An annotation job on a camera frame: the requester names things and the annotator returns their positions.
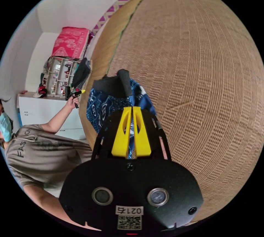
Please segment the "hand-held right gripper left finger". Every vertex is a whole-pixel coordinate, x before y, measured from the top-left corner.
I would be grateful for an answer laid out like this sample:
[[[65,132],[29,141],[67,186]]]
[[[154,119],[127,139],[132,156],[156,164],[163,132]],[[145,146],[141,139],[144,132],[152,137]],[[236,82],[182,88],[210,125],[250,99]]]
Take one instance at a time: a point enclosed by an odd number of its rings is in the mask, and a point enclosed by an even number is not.
[[[130,142],[132,107],[124,107],[117,126],[111,154],[114,157],[127,158]]]

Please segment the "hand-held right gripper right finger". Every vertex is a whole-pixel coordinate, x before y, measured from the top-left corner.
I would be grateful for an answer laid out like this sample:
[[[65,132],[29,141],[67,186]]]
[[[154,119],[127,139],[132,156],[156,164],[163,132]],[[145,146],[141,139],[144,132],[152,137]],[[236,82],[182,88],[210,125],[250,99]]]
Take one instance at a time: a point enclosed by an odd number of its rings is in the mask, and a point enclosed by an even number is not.
[[[133,123],[135,156],[137,158],[149,157],[151,155],[151,147],[140,107],[133,107]]]

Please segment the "person's left hand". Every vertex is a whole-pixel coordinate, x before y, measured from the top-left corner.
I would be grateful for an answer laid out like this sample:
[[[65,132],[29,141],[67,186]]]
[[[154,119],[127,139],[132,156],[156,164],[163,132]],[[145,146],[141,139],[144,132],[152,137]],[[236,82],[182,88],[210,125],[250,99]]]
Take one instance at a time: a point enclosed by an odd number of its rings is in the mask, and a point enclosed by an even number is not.
[[[75,96],[75,94],[73,94],[73,96],[71,96],[66,103],[66,107],[69,110],[73,110],[74,108],[79,107],[79,98],[78,96]]]

